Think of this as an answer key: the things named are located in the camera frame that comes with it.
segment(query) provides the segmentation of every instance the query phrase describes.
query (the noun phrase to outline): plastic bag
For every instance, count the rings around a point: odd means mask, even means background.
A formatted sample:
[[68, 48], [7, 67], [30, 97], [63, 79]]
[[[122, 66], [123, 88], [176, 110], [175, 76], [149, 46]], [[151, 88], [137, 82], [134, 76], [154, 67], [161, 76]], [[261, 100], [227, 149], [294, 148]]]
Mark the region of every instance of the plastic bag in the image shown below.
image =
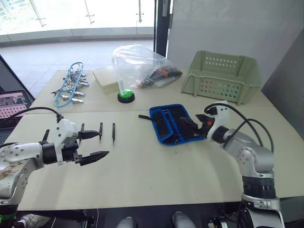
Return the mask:
[[137, 87], [162, 87], [181, 76], [167, 58], [142, 45], [115, 49], [112, 64], [120, 91]]

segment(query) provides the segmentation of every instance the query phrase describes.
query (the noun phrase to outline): laptop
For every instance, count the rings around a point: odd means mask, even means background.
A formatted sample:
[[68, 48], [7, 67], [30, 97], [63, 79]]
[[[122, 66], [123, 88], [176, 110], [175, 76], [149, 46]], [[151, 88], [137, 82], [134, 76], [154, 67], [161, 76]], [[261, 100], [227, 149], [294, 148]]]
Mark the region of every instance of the laptop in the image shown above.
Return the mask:
[[[11, 115], [28, 109], [31, 103], [24, 90], [0, 92], [0, 122]], [[18, 115], [0, 127], [0, 145], [12, 133], [24, 114]]]

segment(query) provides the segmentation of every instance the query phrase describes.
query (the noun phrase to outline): plastic basket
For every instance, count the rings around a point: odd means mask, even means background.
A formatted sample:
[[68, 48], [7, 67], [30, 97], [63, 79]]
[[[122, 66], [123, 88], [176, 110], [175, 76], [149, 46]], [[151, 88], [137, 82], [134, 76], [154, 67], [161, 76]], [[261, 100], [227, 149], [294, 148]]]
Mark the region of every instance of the plastic basket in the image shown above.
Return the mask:
[[262, 85], [254, 58], [198, 51], [182, 92], [245, 104]]

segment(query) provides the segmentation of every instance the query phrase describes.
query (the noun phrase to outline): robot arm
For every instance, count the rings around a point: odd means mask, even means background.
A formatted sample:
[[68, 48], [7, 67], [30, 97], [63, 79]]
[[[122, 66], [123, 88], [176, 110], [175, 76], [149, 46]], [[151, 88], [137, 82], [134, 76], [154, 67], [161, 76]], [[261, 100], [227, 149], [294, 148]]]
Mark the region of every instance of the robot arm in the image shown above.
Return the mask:
[[235, 129], [224, 126], [228, 119], [226, 106], [214, 106], [208, 114], [197, 115], [202, 122], [200, 129], [191, 120], [186, 119], [184, 123], [194, 130], [195, 135], [219, 143], [237, 161], [244, 188], [243, 207], [239, 211], [241, 227], [284, 228], [280, 200], [275, 194], [273, 153], [241, 132], [231, 137]]
[[34, 170], [56, 162], [62, 165], [63, 161], [74, 161], [82, 166], [105, 157], [109, 151], [94, 152], [87, 157], [77, 153], [76, 139], [88, 139], [97, 135], [99, 132], [96, 131], [78, 132], [75, 123], [61, 119], [54, 131], [54, 143], [45, 140], [16, 143], [3, 148], [0, 153], [0, 224], [14, 219], [29, 175]]

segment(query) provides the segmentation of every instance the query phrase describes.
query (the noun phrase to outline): blue tool pouch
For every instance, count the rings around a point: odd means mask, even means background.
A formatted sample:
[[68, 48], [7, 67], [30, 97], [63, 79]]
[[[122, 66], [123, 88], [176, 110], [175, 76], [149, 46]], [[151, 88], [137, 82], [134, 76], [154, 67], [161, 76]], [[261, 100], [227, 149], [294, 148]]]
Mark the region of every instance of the blue tool pouch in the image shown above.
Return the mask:
[[195, 136], [181, 120], [191, 120], [186, 109], [181, 104], [171, 104], [150, 108], [150, 117], [139, 115], [139, 118], [152, 121], [156, 136], [161, 144], [177, 145], [191, 141], [203, 140], [202, 136]]

